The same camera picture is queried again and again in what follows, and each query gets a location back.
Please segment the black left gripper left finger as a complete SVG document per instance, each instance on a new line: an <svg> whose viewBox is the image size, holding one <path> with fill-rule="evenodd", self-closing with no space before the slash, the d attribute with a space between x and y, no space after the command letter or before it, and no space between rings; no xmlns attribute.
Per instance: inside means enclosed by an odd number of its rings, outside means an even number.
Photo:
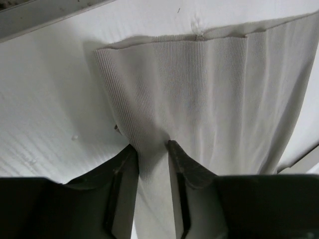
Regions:
<svg viewBox="0 0 319 239"><path fill-rule="evenodd" d="M41 177L0 180L3 239L129 239L138 155L128 145L66 184Z"/></svg>

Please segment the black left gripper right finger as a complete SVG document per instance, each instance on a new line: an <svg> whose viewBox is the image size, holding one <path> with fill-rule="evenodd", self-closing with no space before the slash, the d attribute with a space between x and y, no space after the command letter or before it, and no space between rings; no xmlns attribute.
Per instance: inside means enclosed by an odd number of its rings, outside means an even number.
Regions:
<svg viewBox="0 0 319 239"><path fill-rule="evenodd" d="M218 176L167 142L178 239L316 239L319 178Z"/></svg>

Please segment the grey trousers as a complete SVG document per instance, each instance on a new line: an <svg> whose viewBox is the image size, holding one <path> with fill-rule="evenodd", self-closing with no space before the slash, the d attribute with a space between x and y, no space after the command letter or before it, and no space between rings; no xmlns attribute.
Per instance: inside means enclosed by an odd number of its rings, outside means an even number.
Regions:
<svg viewBox="0 0 319 239"><path fill-rule="evenodd" d="M139 155L138 238L175 238L169 139L218 175L275 173L318 42L315 12L95 51L116 124Z"/></svg>

